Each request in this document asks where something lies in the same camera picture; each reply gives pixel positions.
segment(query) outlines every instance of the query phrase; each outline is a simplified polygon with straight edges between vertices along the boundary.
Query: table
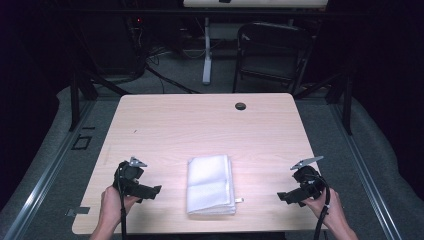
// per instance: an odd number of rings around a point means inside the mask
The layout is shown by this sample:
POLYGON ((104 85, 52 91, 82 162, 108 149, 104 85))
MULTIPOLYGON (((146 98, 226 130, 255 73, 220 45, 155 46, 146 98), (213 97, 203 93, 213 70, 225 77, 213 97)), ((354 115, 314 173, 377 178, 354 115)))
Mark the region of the table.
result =
POLYGON ((148 167, 147 186, 162 185, 155 200, 136 204, 127 216, 129 234, 312 230, 309 208, 281 202, 277 192, 299 187, 291 166, 313 152, 291 95, 175 94, 122 97, 73 224, 90 234, 100 196, 118 164, 135 156, 148 167), (236 103, 245 110, 237 110, 236 103), (187 161, 227 154, 232 161, 237 212, 230 216, 186 213, 187 161))
MULTIPOLYGON (((230 3, 221 3, 218 0, 184 0, 187 8, 314 8, 323 9, 328 0, 231 0, 230 3)), ((211 83, 211 48, 210 48, 210 23, 205 18, 205 65, 203 67, 204 85, 211 83)))

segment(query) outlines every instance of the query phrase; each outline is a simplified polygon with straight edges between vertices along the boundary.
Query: hand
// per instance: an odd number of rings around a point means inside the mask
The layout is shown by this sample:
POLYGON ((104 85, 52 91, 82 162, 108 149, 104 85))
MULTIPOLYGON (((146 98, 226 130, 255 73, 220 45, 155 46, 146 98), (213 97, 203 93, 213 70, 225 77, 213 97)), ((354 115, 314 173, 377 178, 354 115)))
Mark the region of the hand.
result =
MULTIPOLYGON (((128 214, 131 207, 140 198, 133 196, 124 197, 125 211, 128 214)), ((102 193, 99 222, 90 239, 110 239, 116 226, 121 222, 121 199, 118 191, 109 186, 102 193)))
MULTIPOLYGON (((305 199, 302 202, 306 204, 317 218, 319 218, 322 208, 325 204, 326 191, 323 191, 317 199, 305 199)), ((328 214, 324 218, 324 225, 333 233, 336 239, 358 239, 355 232, 349 227, 343 212, 343 207, 339 198, 339 194, 330 188, 330 208, 328 214)))

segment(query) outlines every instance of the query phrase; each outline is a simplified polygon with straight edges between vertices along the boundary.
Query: desk leg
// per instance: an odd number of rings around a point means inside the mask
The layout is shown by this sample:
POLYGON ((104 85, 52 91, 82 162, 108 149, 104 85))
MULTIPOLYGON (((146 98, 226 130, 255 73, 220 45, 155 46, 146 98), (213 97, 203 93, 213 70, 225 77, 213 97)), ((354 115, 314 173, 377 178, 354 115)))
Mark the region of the desk leg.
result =
POLYGON ((203 68, 203 84, 211 83, 211 41, 209 37, 209 18, 205 18, 205 66, 203 68))

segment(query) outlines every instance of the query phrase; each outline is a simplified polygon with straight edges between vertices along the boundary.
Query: white folded cloth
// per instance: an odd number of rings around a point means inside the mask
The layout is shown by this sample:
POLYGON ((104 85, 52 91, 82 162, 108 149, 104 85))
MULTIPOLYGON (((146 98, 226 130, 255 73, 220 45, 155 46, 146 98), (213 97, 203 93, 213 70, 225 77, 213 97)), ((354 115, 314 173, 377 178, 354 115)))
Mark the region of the white folded cloth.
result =
POLYGON ((233 177, 227 155, 196 157, 188 162, 187 213, 234 214, 233 177))

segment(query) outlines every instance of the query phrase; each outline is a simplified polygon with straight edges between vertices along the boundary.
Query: gray carpet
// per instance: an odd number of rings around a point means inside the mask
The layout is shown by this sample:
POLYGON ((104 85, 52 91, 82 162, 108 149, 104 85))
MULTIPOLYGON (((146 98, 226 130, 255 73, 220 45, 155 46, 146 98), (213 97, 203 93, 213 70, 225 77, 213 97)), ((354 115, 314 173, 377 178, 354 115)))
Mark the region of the gray carpet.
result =
MULTIPOLYGON (((216 51, 214 54, 216 61, 212 64, 212 83, 208 86, 201 83, 202 58, 183 59, 175 54, 163 54, 159 56, 159 62, 157 59, 152 59, 153 62, 159 63, 158 65, 153 63, 150 65, 165 77, 199 92, 228 93, 232 88, 234 74, 234 59, 231 54, 216 51)), ((136 81, 119 86, 137 94, 184 93, 175 86, 161 83, 159 78, 149 72, 136 81)), ((43 201, 36 207, 36 214, 28 221, 28 226, 24 227, 20 236, 22 239, 88 239, 88 236, 77 236, 72 233, 74 218, 65 214, 68 209, 79 206, 119 101, 116 94, 110 90, 99 85, 96 87, 101 97, 95 103, 90 105, 81 99, 83 106, 85 104, 92 107, 72 141, 75 143, 78 136, 90 137, 90 143, 86 150, 72 150, 73 144, 66 147, 63 165, 60 166, 55 181, 43 201)), ((281 86, 259 84, 254 79, 248 79, 240 84, 239 91, 278 92, 281 91, 281 86)), ((69 136, 67 131, 71 119, 69 89, 62 91, 58 97, 61 105, 55 122, 21 185, 0 214, 0 238, 6 236, 44 169, 55 160, 61 143, 69 136)), ((326 105, 319 93, 312 99, 297 101, 297 106, 315 155, 325 156, 324 160, 318 162, 321 174, 340 193, 352 228, 360 239, 386 239, 374 205, 354 167, 354 155, 345 140, 343 130, 337 124, 339 119, 332 112, 333 106, 326 105)), ((424 225, 423 202, 399 176, 396 156, 390 144, 356 101, 352 109, 352 130, 354 133, 352 138, 360 149, 400 235, 403 239, 419 239, 423 233, 421 226, 424 225)), ((84 142, 80 141, 78 144, 83 146, 84 142)), ((329 235, 329 239, 334 239, 331 234, 329 235)), ((312 236, 312 231, 286 233, 287 239, 312 239, 312 236)))

